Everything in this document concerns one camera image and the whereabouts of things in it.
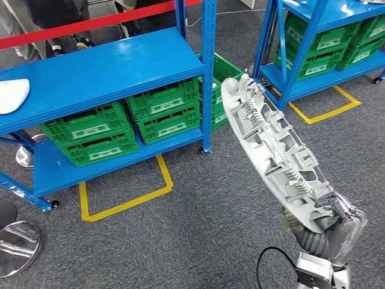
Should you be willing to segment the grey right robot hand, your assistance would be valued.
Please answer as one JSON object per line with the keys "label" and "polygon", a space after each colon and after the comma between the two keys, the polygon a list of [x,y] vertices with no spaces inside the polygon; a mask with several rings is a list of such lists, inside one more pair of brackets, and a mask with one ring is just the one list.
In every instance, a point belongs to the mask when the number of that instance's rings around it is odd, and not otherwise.
{"label": "grey right robot hand", "polygon": [[333,266],[345,266],[366,226],[366,215],[337,192],[322,196],[317,199],[317,204],[329,205],[336,221],[324,232],[316,233],[301,224],[286,209],[283,209],[282,213],[296,241],[306,252],[327,259]]}

